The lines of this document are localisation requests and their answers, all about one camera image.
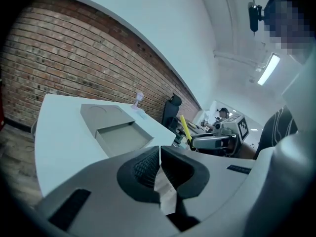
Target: wooden floor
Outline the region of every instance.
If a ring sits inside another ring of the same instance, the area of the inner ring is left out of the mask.
[[[0,132],[0,169],[18,199],[30,207],[42,199],[30,133],[4,126]]]
[[[0,168],[12,189],[12,194],[30,207],[42,195],[35,168],[33,138],[30,133],[5,125],[0,132]],[[155,190],[160,194],[160,208],[165,215],[175,211],[176,191],[160,168]]]

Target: gray box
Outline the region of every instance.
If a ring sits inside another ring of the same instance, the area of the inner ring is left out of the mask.
[[[108,157],[141,149],[153,139],[119,106],[82,104],[80,113]]]

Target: fluorescent light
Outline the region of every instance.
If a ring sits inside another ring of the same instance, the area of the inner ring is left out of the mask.
[[[279,61],[280,61],[280,58],[276,56],[275,54],[273,54],[266,67],[266,70],[263,72],[262,76],[258,80],[258,84],[263,85],[266,82],[266,80],[269,78],[273,70],[276,68]]]

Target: black slot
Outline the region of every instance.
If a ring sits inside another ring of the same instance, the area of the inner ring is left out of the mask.
[[[50,217],[49,222],[66,231],[88,199],[90,191],[75,190],[63,205]]]
[[[232,171],[236,171],[239,173],[247,174],[247,175],[251,171],[251,168],[245,168],[245,167],[240,167],[240,166],[236,166],[236,165],[230,165],[227,167],[227,169],[232,170]]]
[[[176,211],[166,216],[181,232],[184,232],[185,230],[190,229],[191,227],[194,227],[200,223],[198,219],[187,214],[183,205],[183,201],[179,195],[177,195]]]

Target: yellow object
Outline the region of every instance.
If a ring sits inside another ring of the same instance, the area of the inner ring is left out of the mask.
[[[186,134],[187,140],[191,142],[192,137],[191,137],[191,135],[189,133],[189,129],[188,129],[187,123],[186,123],[183,115],[180,115],[180,120],[181,120],[183,129],[184,129],[184,133]]]

